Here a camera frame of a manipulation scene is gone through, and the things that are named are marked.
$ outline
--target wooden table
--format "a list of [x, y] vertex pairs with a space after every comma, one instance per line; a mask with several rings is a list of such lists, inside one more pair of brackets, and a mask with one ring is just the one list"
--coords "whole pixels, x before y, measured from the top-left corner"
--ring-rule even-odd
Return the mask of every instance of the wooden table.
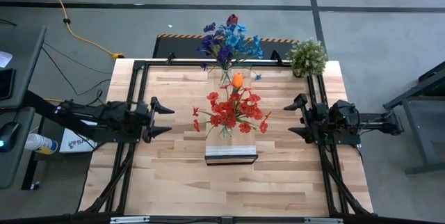
[[[108, 101], [126, 99], [133, 62], [116, 60]], [[288, 67], [254, 70], [263, 77], [259, 81], [252, 77], [252, 88], [261, 96], [259, 106], [272, 111], [268, 131], [255, 134], [259, 158], [253, 165], [206, 166], [205, 131], [194, 130], [192, 106], [206, 108], [207, 72], [200, 67], [149, 69], [145, 101], [157, 96], [176, 113], [156, 116], [156, 125], [171, 126], [171, 131], [136, 146], [126, 215], [328, 216], [318, 149], [287, 131], [300, 124], [301, 111], [282, 110], [299, 93], [309, 94], [307, 80], [292, 76]], [[346, 99], [337, 61], [327, 63], [323, 77], [329, 105]], [[116, 147], [107, 143], [92, 155], [79, 210], [89, 207], [107, 185]], [[344, 182], [363, 207], [372, 211], [357, 150], [340, 145], [338, 153]], [[340, 209], [337, 187], [332, 190]]]

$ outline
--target green plant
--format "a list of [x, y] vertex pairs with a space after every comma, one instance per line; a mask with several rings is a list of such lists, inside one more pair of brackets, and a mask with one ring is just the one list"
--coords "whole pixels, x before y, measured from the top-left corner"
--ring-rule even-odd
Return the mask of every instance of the green plant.
[[313, 39], [294, 43], [286, 57], [291, 61], [293, 75], [296, 77], [322, 74], [327, 61], [327, 54], [321, 42]]

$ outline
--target caution tape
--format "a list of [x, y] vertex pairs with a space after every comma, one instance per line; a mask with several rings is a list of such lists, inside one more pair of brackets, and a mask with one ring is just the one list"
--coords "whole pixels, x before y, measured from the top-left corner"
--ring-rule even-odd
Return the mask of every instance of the caution tape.
[[[205, 35], [182, 35], [182, 34], [174, 34], [174, 33], [162, 33], [162, 34], [157, 35], [157, 38], [203, 39], [204, 37], [206, 37], [206, 36]], [[253, 41], [253, 38], [249, 37], [249, 38], [246, 38], [246, 40]], [[298, 40], [274, 39], [274, 38], [260, 38], [260, 41], [262, 41], [262, 42], [286, 42], [286, 43], [297, 43], [298, 42]]]

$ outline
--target white bottle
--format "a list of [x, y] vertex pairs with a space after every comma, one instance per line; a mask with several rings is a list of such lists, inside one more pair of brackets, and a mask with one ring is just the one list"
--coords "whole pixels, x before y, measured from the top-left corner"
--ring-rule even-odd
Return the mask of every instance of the white bottle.
[[29, 134], [25, 143], [26, 149], [39, 152], [40, 154], [53, 154], [57, 147], [56, 141], [39, 134]]

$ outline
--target gray floor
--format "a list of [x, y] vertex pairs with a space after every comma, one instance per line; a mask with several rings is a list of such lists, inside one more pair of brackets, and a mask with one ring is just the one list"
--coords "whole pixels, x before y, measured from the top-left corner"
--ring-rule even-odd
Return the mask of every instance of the gray floor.
[[[7, 0], [56, 1], [56, 0]], [[64, 0], [84, 3], [309, 5], [309, 0]], [[318, 0], [320, 6], [444, 7], [445, 0]], [[239, 16], [251, 34], [265, 38], [315, 38], [312, 12], [265, 10], [106, 10], [68, 9], [73, 29], [128, 58], [152, 55], [158, 33], [201, 34], [203, 25]], [[0, 17], [21, 25], [48, 26], [46, 41], [86, 65], [110, 72], [114, 61], [104, 52], [74, 39], [58, 8], [0, 7]], [[381, 105], [414, 85], [416, 78], [442, 62], [444, 13], [321, 13], [329, 58], [340, 61], [348, 99], [362, 112], [382, 112]], [[107, 79], [76, 66], [49, 50], [83, 92]], [[106, 92], [107, 84], [100, 88]], [[76, 97], [42, 54], [30, 89], [43, 97], [88, 102], [91, 92]], [[445, 173], [406, 177], [404, 170], [421, 164], [409, 127], [400, 136], [370, 133], [362, 138], [364, 167], [374, 210], [381, 216], [445, 222]], [[22, 159], [16, 181], [23, 178], [29, 153]], [[42, 164], [38, 191], [20, 191], [19, 183], [0, 193], [0, 218], [72, 213], [81, 197], [87, 157]]]

